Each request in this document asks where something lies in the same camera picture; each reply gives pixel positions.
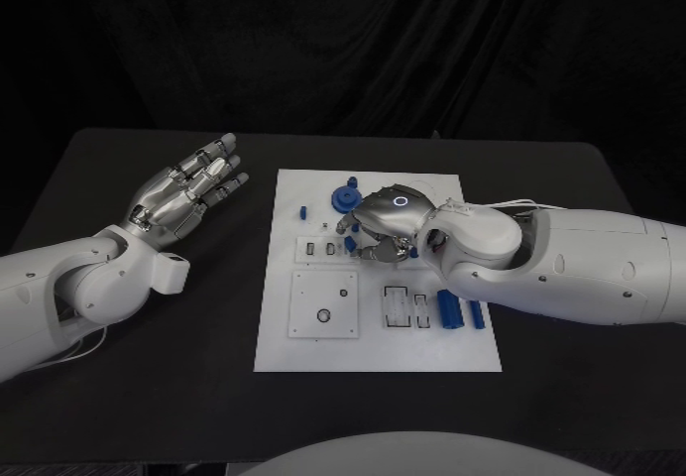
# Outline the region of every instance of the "metallic robot hand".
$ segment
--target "metallic robot hand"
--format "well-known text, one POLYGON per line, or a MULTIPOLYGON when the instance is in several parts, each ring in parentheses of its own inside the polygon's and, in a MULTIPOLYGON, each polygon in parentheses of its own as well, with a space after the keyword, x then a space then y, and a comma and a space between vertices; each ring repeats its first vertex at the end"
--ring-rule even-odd
POLYGON ((223 183, 241 163, 233 155, 236 147, 237 136, 227 134, 139 189, 122 228, 158 251, 188 236, 208 208, 247 182, 248 174, 238 174, 223 183))
POLYGON ((359 223, 380 244, 355 250, 352 256, 384 263, 407 260, 419 244, 420 230, 434 212, 430 199, 408 186, 387 186, 368 195, 339 221, 336 231, 344 234, 359 223))

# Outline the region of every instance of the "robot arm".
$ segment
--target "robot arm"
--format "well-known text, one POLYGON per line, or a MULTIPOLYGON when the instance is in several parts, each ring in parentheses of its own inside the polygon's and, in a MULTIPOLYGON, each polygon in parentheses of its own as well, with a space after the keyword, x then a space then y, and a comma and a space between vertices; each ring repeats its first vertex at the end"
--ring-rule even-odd
POLYGON ((132 317, 150 289, 165 295, 184 291, 189 262, 162 249, 188 236, 208 209, 248 180, 238 174, 224 182, 241 163, 236 146, 228 134, 165 169, 135 195, 120 226, 0 258, 0 381, 132 317))
MULTIPOLYGON (((469 300, 591 324, 686 320, 686 228, 600 210, 538 209, 515 218, 455 200, 436 208, 394 185, 365 198, 338 230, 359 222, 393 236, 403 259, 417 247, 469 300)), ((358 256, 380 259, 370 248, 358 256)))

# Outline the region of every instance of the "black table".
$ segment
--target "black table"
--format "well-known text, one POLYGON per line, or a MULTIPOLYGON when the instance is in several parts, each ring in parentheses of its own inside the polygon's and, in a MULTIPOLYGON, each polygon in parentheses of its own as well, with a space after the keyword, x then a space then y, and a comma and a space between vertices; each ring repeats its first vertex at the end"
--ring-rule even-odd
MULTIPOLYGON (((135 191, 220 133, 86 130, 15 251, 119 223, 135 191)), ((339 436, 473 433, 551 450, 686 447, 686 326, 602 327, 492 307, 502 374, 257 374, 277 169, 460 174, 476 203, 630 212, 586 144, 240 134, 251 182, 171 251, 153 293, 84 359, 0 385, 0 462, 264 460, 339 436)))

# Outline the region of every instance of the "white wire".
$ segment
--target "white wire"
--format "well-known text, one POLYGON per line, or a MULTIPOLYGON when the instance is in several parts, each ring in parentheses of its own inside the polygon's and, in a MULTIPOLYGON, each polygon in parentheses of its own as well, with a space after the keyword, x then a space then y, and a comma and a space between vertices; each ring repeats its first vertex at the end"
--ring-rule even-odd
POLYGON ((531 198, 521 198, 518 200, 502 201, 499 203, 488 203, 485 205, 478 206, 488 206, 489 208, 506 208, 511 206, 534 206, 535 208, 553 208, 554 210, 567 210, 563 206, 547 205, 544 203, 537 203, 531 198))
POLYGON ((52 365, 63 364, 63 363, 65 363, 65 362, 70 362, 71 360, 81 359, 83 357, 86 357, 86 356, 103 345, 103 342, 104 342, 104 338, 106 338, 106 337, 107 337, 107 327, 103 328, 103 336, 101 336, 101 338, 100 338, 100 342, 97 343, 97 345, 94 346, 93 349, 90 349, 87 352, 84 352, 84 354, 74 355, 76 352, 83 348, 83 342, 84 342, 84 340, 81 340, 81 341, 80 341, 80 346, 78 346, 77 350, 74 350, 73 353, 68 354, 67 357, 64 357, 61 360, 57 360, 55 362, 47 362, 45 364, 35 365, 31 369, 27 370, 27 372, 31 372, 32 370, 45 369, 47 367, 51 367, 52 365))

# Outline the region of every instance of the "black backdrop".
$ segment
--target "black backdrop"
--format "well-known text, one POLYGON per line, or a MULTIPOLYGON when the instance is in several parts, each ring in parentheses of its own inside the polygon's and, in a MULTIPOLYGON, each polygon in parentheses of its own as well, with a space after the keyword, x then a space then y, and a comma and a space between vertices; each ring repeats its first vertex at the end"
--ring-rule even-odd
POLYGON ((6 18, 0 79, 3 165, 24 178, 6 183, 2 248, 70 137, 93 126, 587 141, 636 211, 685 221, 684 0, 38 0, 21 8, 6 18))

